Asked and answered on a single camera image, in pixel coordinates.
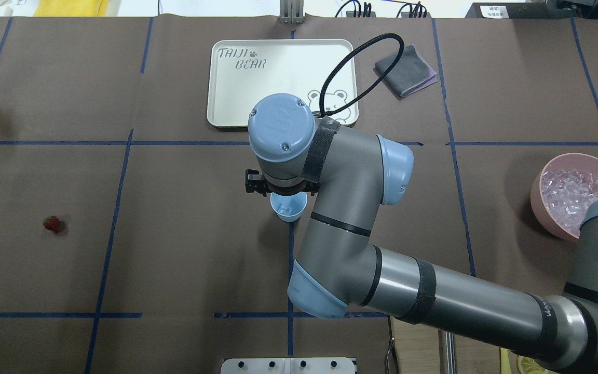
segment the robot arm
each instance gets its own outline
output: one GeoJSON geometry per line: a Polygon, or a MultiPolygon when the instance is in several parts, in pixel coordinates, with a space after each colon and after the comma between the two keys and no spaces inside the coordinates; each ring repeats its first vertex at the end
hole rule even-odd
{"type": "Polygon", "coordinates": [[[298,308],[337,319],[348,305],[361,305],[504,346],[555,371],[598,372],[596,204],[565,294],[544,299],[369,244],[380,204],[393,205],[405,192],[408,147],[315,119],[287,94],[256,105],[249,136],[269,190],[319,189],[288,288],[298,308]]]}

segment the yellow cloth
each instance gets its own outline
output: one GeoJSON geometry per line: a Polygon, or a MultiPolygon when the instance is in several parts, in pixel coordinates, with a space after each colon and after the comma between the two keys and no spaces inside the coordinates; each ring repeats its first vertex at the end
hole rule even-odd
{"type": "Polygon", "coordinates": [[[107,0],[40,0],[36,17],[104,16],[107,0]]]}

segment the red strawberry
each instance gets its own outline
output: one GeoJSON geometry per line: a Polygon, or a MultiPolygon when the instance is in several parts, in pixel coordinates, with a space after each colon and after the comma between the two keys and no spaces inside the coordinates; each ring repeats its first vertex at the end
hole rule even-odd
{"type": "Polygon", "coordinates": [[[43,227],[54,232],[55,234],[59,234],[62,230],[61,221],[59,218],[57,218],[57,216],[45,218],[43,221],[43,227]]]}

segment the yellow object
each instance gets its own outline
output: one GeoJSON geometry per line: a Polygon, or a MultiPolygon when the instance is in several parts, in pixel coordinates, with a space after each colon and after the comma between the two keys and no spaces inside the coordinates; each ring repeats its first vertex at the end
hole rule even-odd
{"type": "Polygon", "coordinates": [[[500,348],[500,374],[511,374],[511,364],[509,364],[509,351],[507,348],[500,348]]]}
{"type": "Polygon", "coordinates": [[[40,0],[36,17],[104,16],[107,0],[40,0]]]}
{"type": "Polygon", "coordinates": [[[516,361],[518,371],[521,374],[548,374],[549,371],[537,364],[537,362],[529,357],[518,356],[516,361]]]}

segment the bear drawing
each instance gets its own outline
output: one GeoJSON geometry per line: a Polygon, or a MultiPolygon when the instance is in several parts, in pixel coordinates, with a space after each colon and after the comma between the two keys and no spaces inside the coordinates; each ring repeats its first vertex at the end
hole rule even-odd
{"type": "MultiPolygon", "coordinates": [[[[343,90],[336,90],[334,93],[326,93],[324,95],[324,109],[325,111],[335,111],[340,107],[347,104],[347,94],[343,90]]],[[[320,112],[320,92],[312,90],[308,93],[308,107],[312,112],[320,112]]],[[[331,117],[340,123],[347,121],[351,114],[349,108],[344,109],[342,112],[336,113],[331,117]]]]}

